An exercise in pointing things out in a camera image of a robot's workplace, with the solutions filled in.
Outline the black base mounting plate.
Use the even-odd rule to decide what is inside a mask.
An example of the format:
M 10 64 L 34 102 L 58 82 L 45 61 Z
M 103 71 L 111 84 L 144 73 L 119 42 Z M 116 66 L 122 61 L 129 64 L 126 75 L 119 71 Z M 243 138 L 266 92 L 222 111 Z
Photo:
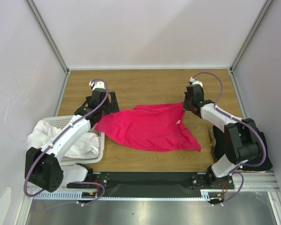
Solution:
M 203 190 L 233 190 L 231 176 L 212 178 L 206 172 L 94 172 L 105 197 L 195 198 Z

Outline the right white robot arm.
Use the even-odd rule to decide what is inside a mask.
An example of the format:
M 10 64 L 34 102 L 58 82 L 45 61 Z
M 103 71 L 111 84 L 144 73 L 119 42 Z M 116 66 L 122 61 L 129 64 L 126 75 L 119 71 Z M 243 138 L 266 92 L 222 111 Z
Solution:
M 209 121 L 223 133 L 223 138 L 216 138 L 216 146 L 222 147 L 224 154 L 208 167 L 203 186 L 219 189 L 243 165 L 259 167 L 265 162 L 266 146 L 255 121 L 243 120 L 222 110 L 212 100 L 205 100 L 202 85 L 198 82 L 186 87 L 184 110 Z

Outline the white crumpled t shirt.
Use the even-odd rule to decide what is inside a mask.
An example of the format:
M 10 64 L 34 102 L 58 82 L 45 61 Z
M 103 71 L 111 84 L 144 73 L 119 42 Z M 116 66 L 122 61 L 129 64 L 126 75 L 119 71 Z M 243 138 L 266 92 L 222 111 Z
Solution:
M 40 120 L 28 135 L 28 148 L 40 148 L 56 136 L 61 129 Z M 85 133 L 65 154 L 68 158 L 95 158 L 99 156 L 100 137 L 95 133 Z

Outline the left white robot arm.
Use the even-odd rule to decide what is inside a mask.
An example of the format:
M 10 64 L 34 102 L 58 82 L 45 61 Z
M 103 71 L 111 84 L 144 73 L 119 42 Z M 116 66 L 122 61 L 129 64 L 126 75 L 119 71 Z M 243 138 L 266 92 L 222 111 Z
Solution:
M 114 91 L 105 88 L 93 89 L 92 95 L 74 113 L 68 124 L 48 143 L 35 148 L 30 147 L 25 156 L 24 193 L 28 193 L 28 183 L 39 187 L 41 191 L 56 191 L 69 171 L 61 167 L 61 161 L 70 148 L 94 127 L 103 116 L 119 112 Z

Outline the black folded t shirt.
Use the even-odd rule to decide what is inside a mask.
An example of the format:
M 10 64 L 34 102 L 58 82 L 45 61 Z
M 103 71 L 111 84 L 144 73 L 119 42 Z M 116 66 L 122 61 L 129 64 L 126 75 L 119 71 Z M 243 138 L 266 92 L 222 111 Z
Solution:
M 266 148 L 266 159 L 264 163 L 260 166 L 252 167 L 252 166 L 243 165 L 243 168 L 240 169 L 242 171 L 264 172 L 264 171 L 271 170 L 273 167 L 271 160 L 267 155 L 267 143 L 266 143 L 265 135 L 263 132 L 260 132 L 259 130 L 257 130 L 257 133 L 261 137 L 262 141 L 264 142 Z M 218 161 L 225 154 L 224 133 L 216 126 L 213 126 L 211 129 L 211 138 L 212 138 L 212 146 L 214 147 L 214 157 L 215 160 Z M 258 156 L 255 159 L 250 160 L 248 163 L 257 164 L 261 160 L 262 160 L 262 156 Z

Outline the aluminium frame rail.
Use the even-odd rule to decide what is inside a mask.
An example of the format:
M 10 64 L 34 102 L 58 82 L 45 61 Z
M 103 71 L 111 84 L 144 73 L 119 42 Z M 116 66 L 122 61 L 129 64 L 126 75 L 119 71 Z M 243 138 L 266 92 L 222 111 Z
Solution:
M 220 204 L 235 193 L 243 192 L 271 192 L 278 191 L 279 187 L 272 172 L 234 172 L 231 177 L 234 183 L 233 190 L 223 190 L 219 193 L 211 190 L 203 190 L 201 197 L 195 198 L 119 198 L 105 197 L 105 187 L 94 180 L 92 183 L 70 183 L 59 187 L 54 192 L 42 191 L 33 196 L 35 200 L 64 200 L 77 201 L 87 204 L 93 200 L 116 200 L 116 201 L 207 201 L 212 204 Z

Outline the pink t shirt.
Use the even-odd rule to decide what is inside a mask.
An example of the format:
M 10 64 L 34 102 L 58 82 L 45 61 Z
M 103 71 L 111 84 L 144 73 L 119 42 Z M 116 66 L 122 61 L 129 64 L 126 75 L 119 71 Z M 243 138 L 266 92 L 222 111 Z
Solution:
M 184 125 L 183 103 L 137 105 L 103 116 L 96 130 L 118 144 L 137 150 L 169 152 L 201 151 L 201 146 Z

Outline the white laundry basket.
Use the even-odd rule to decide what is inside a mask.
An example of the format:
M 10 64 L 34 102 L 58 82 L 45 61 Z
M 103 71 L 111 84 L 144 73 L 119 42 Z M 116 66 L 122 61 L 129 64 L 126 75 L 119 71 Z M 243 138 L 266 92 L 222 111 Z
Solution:
M 72 119 L 70 116 L 49 117 L 40 120 L 33 132 L 28 135 L 28 147 L 40 148 L 53 139 Z M 60 165 L 76 163 L 93 164 L 99 162 L 104 154 L 105 133 L 91 128 L 65 154 Z

